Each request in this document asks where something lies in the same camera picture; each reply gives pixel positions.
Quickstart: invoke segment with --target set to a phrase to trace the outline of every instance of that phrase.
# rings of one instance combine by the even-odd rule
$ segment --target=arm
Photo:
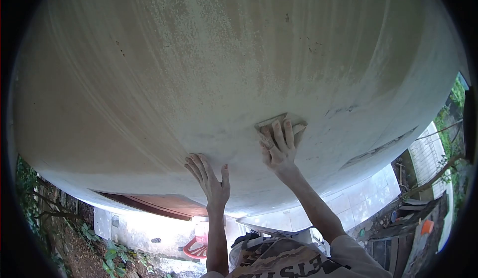
[[[294,163],[298,144],[294,142],[290,120],[284,120],[284,133],[277,120],[272,123],[272,128],[273,137],[267,127],[261,129],[260,147],[264,163],[296,195],[312,225],[331,244],[345,231],[337,215],[312,189]]]
[[[224,208],[230,195],[228,165],[222,167],[222,182],[219,182],[203,154],[191,154],[185,160],[187,164],[184,166],[199,182],[207,198],[207,271],[218,272],[225,277],[229,274],[228,246],[223,224]]]

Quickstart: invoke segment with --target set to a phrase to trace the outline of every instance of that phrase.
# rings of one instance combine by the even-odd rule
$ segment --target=sanding block
[[[272,148],[274,146],[273,141],[269,140],[264,136],[260,129],[264,126],[269,128],[269,131],[272,133],[272,122],[278,120],[281,124],[284,122],[284,119],[290,119],[292,124],[292,132],[294,134],[294,146],[297,147],[302,139],[303,132],[307,127],[307,122],[302,119],[300,116],[292,114],[292,113],[284,113],[278,116],[272,117],[270,119],[266,119],[254,125],[254,128],[257,130],[260,140],[266,144],[268,148]]]

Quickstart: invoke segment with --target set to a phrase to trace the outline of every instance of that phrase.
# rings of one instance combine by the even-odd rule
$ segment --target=person's left hand
[[[224,208],[229,200],[231,186],[229,185],[228,165],[222,166],[222,182],[216,178],[211,165],[203,154],[190,154],[186,159],[184,167],[199,182],[201,189],[207,198],[207,211],[224,213]]]

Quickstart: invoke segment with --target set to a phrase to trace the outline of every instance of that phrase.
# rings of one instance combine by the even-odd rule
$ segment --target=person's right hand
[[[297,170],[294,163],[296,146],[294,145],[294,133],[290,119],[285,119],[283,126],[284,133],[282,132],[281,123],[278,120],[273,121],[273,136],[269,129],[263,126],[260,130],[263,135],[261,137],[265,137],[266,140],[259,142],[262,149],[262,161],[280,180],[289,177],[291,172]]]

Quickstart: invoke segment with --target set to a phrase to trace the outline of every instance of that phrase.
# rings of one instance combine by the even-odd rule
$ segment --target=hand
[[[280,180],[289,177],[291,171],[297,171],[296,164],[294,163],[296,146],[294,144],[294,133],[291,121],[285,119],[283,126],[284,134],[282,133],[280,122],[278,120],[272,122],[273,137],[269,128],[263,126],[260,131],[266,140],[259,142],[260,148],[262,149],[262,161]]]
[[[229,170],[228,165],[224,165],[221,169],[222,182],[219,182],[211,168],[207,158],[203,154],[190,154],[185,159],[184,167],[194,176],[199,182],[201,189],[207,198],[207,212],[208,213],[224,213],[224,208],[229,200],[231,193],[231,186],[229,185]]]

